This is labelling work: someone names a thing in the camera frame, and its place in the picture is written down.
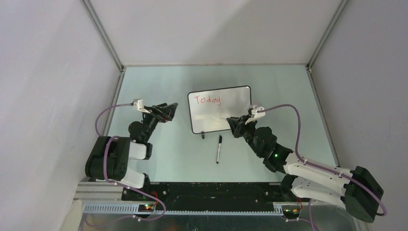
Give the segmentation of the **white board black frame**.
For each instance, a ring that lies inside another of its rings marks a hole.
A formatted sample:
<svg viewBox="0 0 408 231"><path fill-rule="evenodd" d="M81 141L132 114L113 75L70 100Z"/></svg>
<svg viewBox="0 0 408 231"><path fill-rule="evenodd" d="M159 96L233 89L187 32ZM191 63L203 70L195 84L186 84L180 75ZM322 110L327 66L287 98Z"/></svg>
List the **white board black frame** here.
<svg viewBox="0 0 408 231"><path fill-rule="evenodd" d="M187 94L191 131L203 134L229 130L227 121L220 117L240 117L248 114L252 104L248 85L193 91Z"/></svg>

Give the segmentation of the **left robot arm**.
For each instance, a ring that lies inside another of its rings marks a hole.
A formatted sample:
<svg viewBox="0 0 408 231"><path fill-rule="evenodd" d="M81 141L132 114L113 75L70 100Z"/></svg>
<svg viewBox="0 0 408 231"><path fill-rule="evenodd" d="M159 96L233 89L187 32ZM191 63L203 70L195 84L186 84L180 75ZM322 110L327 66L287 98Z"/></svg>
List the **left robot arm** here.
<svg viewBox="0 0 408 231"><path fill-rule="evenodd" d="M146 184L149 177L131 169L129 162L150 159L153 145L149 139L159 123L173 120L178 103L144 106L142 99L135 99L127 106L140 112L142 119L129 125L127 137L99 134L86 161L85 174L91 179L134 188L134 195L144 201L152 194L152 187Z"/></svg>

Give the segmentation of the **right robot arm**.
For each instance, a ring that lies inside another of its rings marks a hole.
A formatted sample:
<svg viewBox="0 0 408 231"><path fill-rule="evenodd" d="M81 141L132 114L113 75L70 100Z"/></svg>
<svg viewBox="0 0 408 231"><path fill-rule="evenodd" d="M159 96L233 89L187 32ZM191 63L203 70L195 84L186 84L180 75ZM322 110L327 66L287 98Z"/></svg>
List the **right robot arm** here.
<svg viewBox="0 0 408 231"><path fill-rule="evenodd" d="M354 170L309 161L277 142L269 127L256 128L251 116L226 119L235 138L243 138L271 172L285 176L280 196L285 201L309 198L346 210L351 216L373 223L379 215L383 189L373 175L361 166Z"/></svg>

